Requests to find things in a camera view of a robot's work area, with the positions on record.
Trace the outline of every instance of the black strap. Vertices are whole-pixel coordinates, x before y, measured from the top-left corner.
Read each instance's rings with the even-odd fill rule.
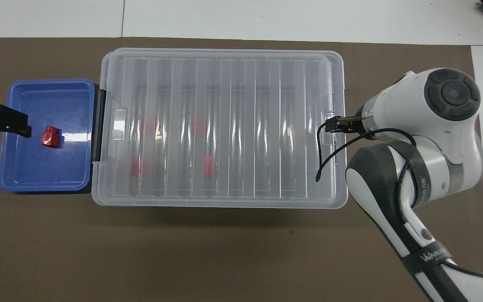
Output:
[[[426,167],[420,152],[418,152],[418,149],[413,145],[403,141],[392,141],[387,143],[387,145],[391,146],[396,150],[396,152],[404,157],[404,160],[410,166],[410,173],[418,193],[417,196],[415,196],[415,200],[413,201],[411,208],[414,206],[424,205],[430,199],[431,180],[428,168]]]
[[[400,261],[404,264],[411,276],[421,273],[424,270],[441,264],[441,262],[452,258],[452,255],[439,242],[434,241],[418,251],[405,256]]]

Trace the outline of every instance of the brown table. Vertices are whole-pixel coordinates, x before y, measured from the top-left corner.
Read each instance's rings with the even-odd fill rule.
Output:
[[[16,80],[98,83],[103,56],[119,47],[335,50],[347,114],[408,70],[473,75],[468,46],[0,38],[0,103]],[[348,157],[370,144],[349,147]],[[483,179],[416,212],[456,262],[483,270]],[[351,198],[340,210],[103,208],[90,193],[0,189],[0,301],[355,300],[427,298]]]

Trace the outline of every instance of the clear plastic lid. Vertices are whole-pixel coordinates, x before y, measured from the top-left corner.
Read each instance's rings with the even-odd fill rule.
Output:
[[[316,130],[344,116],[332,51],[120,48],[106,90],[100,205],[340,208],[345,153],[317,183]],[[322,152],[345,143],[322,135]]]

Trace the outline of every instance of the blue tray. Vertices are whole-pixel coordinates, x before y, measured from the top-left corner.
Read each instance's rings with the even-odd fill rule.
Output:
[[[0,187],[11,192],[77,191],[88,184],[94,84],[84,78],[24,80],[8,88],[6,105],[28,115],[31,138],[4,133]],[[46,126],[59,146],[40,145]]]

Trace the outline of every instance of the clear plastic box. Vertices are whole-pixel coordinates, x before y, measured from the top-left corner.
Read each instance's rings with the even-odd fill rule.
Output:
[[[332,51],[120,48],[104,57],[92,195],[113,206],[340,208],[345,153],[317,183],[316,130],[344,116]],[[324,133],[322,152],[345,143]]]

